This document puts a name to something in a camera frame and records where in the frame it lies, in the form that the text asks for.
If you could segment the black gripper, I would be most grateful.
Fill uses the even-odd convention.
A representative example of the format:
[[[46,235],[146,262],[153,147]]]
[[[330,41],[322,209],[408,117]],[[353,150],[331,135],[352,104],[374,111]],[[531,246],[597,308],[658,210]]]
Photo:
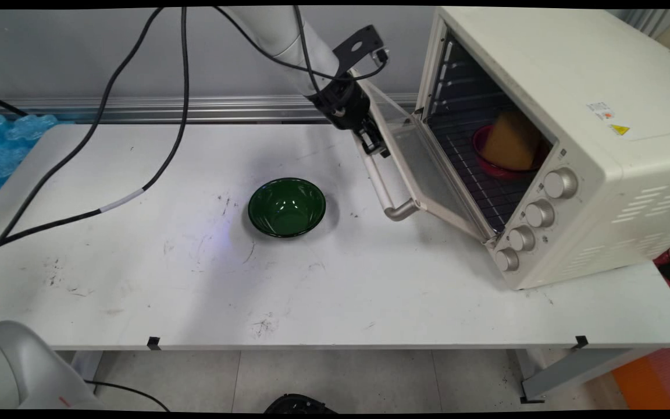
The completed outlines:
[[[370,98],[358,82],[332,80],[312,95],[312,103],[333,126],[354,131],[366,155],[391,156],[379,127],[369,116]]]

